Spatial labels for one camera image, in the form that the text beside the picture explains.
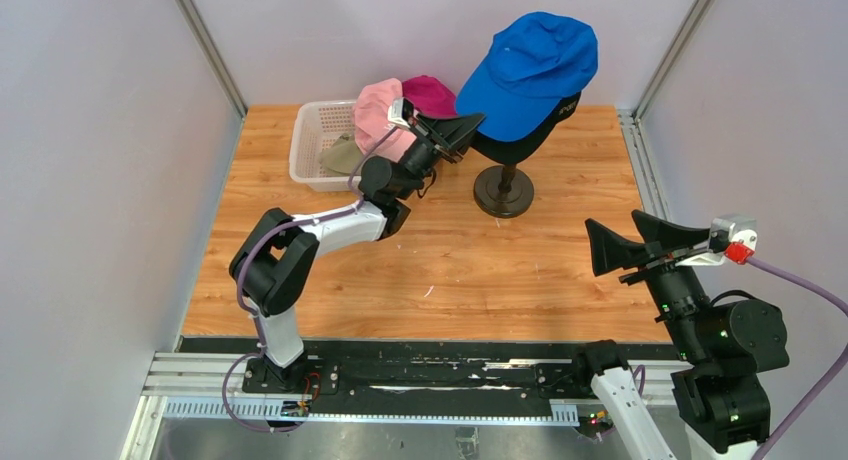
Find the black baseball cap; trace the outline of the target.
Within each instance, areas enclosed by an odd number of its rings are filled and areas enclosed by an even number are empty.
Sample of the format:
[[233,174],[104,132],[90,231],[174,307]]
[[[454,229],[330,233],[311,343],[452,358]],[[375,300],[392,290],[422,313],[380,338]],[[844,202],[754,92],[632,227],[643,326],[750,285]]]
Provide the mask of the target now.
[[549,137],[553,129],[569,119],[576,111],[582,93],[562,99],[550,114],[530,133],[516,141],[500,141],[477,131],[471,148],[502,165],[516,165],[528,159]]

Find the light pink baseball cap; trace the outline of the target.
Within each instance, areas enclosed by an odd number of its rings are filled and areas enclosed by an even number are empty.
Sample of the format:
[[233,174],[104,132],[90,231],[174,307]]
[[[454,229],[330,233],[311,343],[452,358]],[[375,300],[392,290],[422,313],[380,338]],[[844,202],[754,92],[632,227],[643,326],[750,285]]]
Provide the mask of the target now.
[[[354,140],[363,154],[394,127],[388,120],[388,111],[393,101],[402,96],[402,83],[397,78],[366,85],[360,91],[352,108],[352,120]],[[373,154],[399,162],[415,140],[413,133],[398,128]]]

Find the blue baseball cap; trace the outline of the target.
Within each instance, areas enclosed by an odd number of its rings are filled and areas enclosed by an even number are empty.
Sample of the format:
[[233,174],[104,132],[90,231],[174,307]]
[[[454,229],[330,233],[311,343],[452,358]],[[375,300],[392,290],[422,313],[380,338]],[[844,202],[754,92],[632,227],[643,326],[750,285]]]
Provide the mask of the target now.
[[527,13],[493,36],[488,52],[461,87],[455,110],[482,114],[478,132],[519,141],[581,93],[599,68],[594,29],[549,12]]

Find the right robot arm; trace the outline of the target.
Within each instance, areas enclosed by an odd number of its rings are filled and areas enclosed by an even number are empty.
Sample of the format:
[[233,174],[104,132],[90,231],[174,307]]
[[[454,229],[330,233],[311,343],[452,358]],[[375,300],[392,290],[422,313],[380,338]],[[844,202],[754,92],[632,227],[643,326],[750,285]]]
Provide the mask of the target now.
[[643,283],[679,358],[672,394],[694,459],[761,459],[771,404],[758,376],[789,363],[781,310],[742,290],[710,298],[697,268],[720,266],[756,249],[755,219],[730,214],[707,228],[685,227],[640,210],[631,217],[642,239],[629,240],[588,219],[592,270],[624,270],[621,283]]

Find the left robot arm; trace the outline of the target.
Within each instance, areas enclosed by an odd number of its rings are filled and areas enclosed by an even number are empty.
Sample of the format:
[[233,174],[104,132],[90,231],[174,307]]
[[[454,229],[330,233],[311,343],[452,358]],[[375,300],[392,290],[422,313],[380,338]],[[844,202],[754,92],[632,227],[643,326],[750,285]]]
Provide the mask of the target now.
[[439,162],[462,159],[484,118],[482,113],[447,119],[420,113],[395,117],[394,129],[403,128],[415,139],[398,161],[367,153],[353,189],[354,203],[312,215],[289,215],[279,208],[263,214],[233,257],[229,273],[238,304],[257,329],[256,363],[279,391],[296,392],[306,380],[307,354],[295,304],[315,261],[397,233],[410,214],[405,200],[413,193],[425,194]]

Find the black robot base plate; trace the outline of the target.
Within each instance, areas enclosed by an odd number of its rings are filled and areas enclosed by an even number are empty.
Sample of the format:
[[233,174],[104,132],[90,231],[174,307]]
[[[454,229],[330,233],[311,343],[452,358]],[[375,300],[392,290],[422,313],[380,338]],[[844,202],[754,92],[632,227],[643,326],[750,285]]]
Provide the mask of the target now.
[[248,338],[184,337],[180,354],[215,361],[212,384],[243,419],[503,424],[576,422],[590,390],[578,384],[576,343],[307,340],[284,380]]

